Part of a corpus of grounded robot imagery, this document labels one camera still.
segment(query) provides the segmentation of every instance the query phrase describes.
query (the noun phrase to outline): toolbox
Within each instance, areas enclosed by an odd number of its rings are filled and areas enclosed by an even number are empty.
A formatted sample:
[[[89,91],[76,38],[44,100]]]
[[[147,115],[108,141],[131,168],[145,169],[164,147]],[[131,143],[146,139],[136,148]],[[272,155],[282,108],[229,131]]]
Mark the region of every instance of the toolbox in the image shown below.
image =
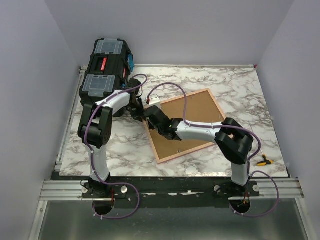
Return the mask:
[[[115,90],[125,88],[134,66],[134,56],[126,41],[105,38],[96,40],[79,89],[81,104],[94,104]]]

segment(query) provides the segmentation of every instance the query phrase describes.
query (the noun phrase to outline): marble table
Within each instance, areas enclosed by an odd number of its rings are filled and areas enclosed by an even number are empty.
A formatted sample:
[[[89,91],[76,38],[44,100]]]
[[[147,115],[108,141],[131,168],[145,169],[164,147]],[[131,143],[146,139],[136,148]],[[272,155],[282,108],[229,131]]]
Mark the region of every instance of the marble table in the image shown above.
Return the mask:
[[[260,137],[262,151],[274,164],[255,166],[262,160],[260,152],[251,161],[251,172],[261,170],[272,177],[288,177],[272,119],[254,68],[240,67],[136,67],[133,74],[146,74],[144,100],[156,85],[173,82],[187,92],[209,88],[227,117]],[[155,91],[161,100],[182,95],[176,87],[165,85]],[[82,114],[78,99],[74,119],[62,159],[60,176],[89,176],[88,153],[77,135]],[[256,141],[253,150],[257,149]],[[112,135],[106,145],[107,164],[113,176],[142,177],[230,177],[231,164],[214,145],[197,152],[157,164],[144,125],[127,112],[113,118]]]

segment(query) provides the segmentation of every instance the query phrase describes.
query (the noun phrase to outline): toolbox lid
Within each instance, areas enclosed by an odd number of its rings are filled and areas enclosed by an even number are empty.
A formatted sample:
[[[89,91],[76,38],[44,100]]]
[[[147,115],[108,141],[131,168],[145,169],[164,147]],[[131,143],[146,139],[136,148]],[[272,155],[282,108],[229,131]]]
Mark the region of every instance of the toolbox lid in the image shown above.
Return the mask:
[[[116,76],[87,75],[82,91],[88,91],[89,97],[103,97],[105,92],[112,93]]]
[[[104,39],[98,41],[96,48],[94,49],[94,54],[121,54],[122,41],[117,39]]]

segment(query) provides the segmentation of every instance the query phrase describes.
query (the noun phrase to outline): white wall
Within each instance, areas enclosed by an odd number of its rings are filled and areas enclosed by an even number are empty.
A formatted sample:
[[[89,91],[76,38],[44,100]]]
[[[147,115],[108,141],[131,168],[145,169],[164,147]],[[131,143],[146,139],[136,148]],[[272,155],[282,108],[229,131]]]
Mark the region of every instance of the white wall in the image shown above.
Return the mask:
[[[79,71],[43,0],[0,4],[0,239],[28,239]]]
[[[320,1],[295,0],[257,73],[289,171],[320,237]]]
[[[257,64],[293,0],[45,0],[79,65],[125,39],[138,64]]]

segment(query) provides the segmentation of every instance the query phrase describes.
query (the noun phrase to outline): brown board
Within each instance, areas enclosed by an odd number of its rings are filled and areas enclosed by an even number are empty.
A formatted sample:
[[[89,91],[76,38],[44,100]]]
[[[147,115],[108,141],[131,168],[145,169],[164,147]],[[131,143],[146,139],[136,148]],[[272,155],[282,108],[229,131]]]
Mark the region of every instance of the brown board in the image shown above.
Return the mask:
[[[182,119],[185,100],[178,96],[161,102],[161,110],[170,118]],[[226,118],[210,89],[187,94],[186,119],[192,122],[215,123]],[[213,145],[200,140],[167,140],[156,130],[150,130],[144,122],[156,161],[158,164],[190,154]]]

